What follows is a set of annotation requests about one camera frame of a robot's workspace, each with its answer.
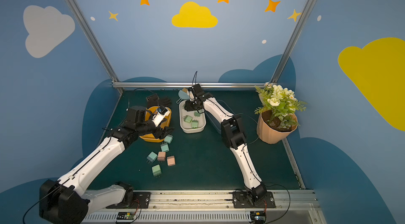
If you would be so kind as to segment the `pink plug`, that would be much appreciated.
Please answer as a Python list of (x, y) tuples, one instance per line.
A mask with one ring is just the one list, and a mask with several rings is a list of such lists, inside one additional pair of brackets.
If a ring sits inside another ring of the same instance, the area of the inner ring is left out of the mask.
[(170, 166), (174, 166), (176, 164), (175, 161), (175, 156), (169, 156), (167, 157), (167, 165)]
[(159, 151), (159, 152), (158, 152), (157, 160), (160, 161), (160, 162), (165, 161), (165, 160), (166, 160), (166, 152), (164, 152), (164, 151)]

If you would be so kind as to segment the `pink plug front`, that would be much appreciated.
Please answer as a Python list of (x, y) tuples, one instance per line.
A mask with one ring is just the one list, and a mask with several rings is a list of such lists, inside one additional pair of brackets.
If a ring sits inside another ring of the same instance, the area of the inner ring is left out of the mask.
[(170, 166), (174, 166), (176, 164), (175, 161), (175, 156), (169, 156), (167, 157), (167, 165)]

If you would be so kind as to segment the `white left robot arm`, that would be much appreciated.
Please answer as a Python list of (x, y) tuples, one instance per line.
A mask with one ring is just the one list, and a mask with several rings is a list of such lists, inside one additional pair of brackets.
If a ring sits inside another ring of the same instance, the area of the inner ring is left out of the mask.
[(155, 112), (134, 106), (120, 125), (84, 160), (58, 180), (47, 180), (40, 187), (39, 216), (53, 224), (80, 224), (89, 214), (110, 206), (139, 207), (134, 198), (134, 188), (120, 182), (101, 190), (87, 191), (96, 177), (117, 156), (127, 150), (139, 136), (152, 134), (164, 139), (173, 132), (172, 127), (162, 127), (170, 115), (167, 107)]

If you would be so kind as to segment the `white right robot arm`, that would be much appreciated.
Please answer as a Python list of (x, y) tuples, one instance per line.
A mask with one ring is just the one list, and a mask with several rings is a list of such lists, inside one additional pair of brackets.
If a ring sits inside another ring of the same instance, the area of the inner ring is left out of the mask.
[(189, 87), (187, 93), (189, 99), (185, 103), (186, 111), (208, 112), (220, 123), (222, 140), (236, 158), (250, 204), (255, 205), (264, 200), (267, 189), (251, 160), (241, 116), (226, 110), (211, 93), (205, 92), (199, 84)]

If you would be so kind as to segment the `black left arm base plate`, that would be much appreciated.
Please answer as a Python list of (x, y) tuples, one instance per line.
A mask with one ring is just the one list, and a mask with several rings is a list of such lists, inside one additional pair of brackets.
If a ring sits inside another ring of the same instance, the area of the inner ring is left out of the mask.
[(150, 203), (151, 192), (134, 191), (132, 195), (125, 195), (122, 202), (109, 205), (106, 209), (148, 209)]

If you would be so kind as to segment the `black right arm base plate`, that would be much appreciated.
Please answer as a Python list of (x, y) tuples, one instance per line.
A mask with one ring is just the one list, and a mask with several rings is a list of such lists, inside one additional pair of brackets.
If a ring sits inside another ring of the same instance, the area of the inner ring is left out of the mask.
[(262, 199), (253, 199), (247, 191), (235, 190), (232, 192), (232, 203), (234, 208), (276, 208), (273, 193), (270, 191)]

